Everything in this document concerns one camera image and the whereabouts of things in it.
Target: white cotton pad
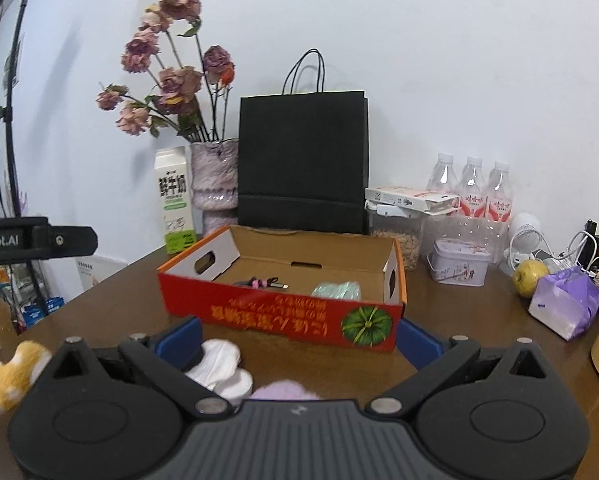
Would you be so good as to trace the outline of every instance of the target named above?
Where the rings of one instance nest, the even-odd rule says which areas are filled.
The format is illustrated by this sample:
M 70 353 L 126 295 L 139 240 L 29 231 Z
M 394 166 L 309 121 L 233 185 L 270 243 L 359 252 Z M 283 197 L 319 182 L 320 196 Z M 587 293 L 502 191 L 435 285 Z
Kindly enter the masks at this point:
M 233 377 L 215 387 L 215 393 L 224 397 L 233 406 L 239 406 L 252 392 L 253 376 L 243 368 L 238 368 Z
M 218 383 L 227 381 L 238 369 L 240 349 L 224 339 L 209 339 L 202 343 L 204 358 L 196 367 L 186 372 L 186 376 L 209 390 Z

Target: bag handle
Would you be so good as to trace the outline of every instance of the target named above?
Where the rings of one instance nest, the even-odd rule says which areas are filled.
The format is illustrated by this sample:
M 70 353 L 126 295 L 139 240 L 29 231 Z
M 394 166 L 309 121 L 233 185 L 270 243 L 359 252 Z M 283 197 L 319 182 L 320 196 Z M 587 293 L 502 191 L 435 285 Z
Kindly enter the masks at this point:
M 317 54 L 317 58 L 318 58 L 317 83 L 315 85 L 315 92 L 320 92 L 320 91 L 323 92 L 324 91 L 324 79 L 326 78 L 326 64 L 324 63 L 324 56 L 322 56 L 322 53 L 320 51 L 318 51 L 318 49 L 311 48 L 310 50 L 307 50 L 302 57 L 299 58 L 298 62 L 295 63 L 293 68 L 291 68 L 291 71 L 286 76 L 286 79 L 284 80 L 284 86 L 282 87 L 282 95 L 284 95 L 284 92 L 286 92 L 286 84 L 288 83 L 289 78 L 291 77 L 291 74 L 293 74 L 293 79 L 291 81 L 291 90 L 289 91 L 289 94 L 293 93 L 293 87 L 295 86 L 295 79 L 297 78 L 298 73 L 300 71 L 300 66 L 302 64 L 302 61 L 304 61 L 305 57 L 310 56 L 310 54 Z M 319 88 L 320 78 L 322 80 L 321 90 Z

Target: pumpkin illustration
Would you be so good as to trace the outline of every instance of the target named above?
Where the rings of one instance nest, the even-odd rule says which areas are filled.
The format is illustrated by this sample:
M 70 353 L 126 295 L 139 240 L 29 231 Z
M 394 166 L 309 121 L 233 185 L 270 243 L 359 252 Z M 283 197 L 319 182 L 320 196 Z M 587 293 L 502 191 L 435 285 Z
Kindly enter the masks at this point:
M 392 327 L 390 314 L 377 306 L 354 308 L 342 319 L 342 335 L 359 346 L 383 343 Z

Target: milk carton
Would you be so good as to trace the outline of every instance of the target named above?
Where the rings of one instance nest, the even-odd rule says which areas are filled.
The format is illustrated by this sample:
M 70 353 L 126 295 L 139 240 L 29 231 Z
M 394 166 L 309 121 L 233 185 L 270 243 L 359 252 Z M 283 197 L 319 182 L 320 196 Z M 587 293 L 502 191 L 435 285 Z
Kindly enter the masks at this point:
M 160 193 L 160 213 L 164 221 L 166 252 L 180 253 L 197 241 L 184 148 L 179 146 L 157 150 L 155 174 Z

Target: bottle label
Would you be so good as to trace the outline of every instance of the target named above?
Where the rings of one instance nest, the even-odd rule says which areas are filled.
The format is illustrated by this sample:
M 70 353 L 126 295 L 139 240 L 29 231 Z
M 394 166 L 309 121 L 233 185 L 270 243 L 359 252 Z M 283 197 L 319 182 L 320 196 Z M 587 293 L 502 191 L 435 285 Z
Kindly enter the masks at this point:
M 458 215 L 468 216 L 469 218 L 482 218 L 486 207 L 484 197 L 477 194 L 466 194 L 459 197 Z
M 496 222 L 506 222 L 511 217 L 511 209 L 513 207 L 513 199 L 511 198 L 494 198 L 488 200 L 486 207 L 486 217 L 489 220 Z

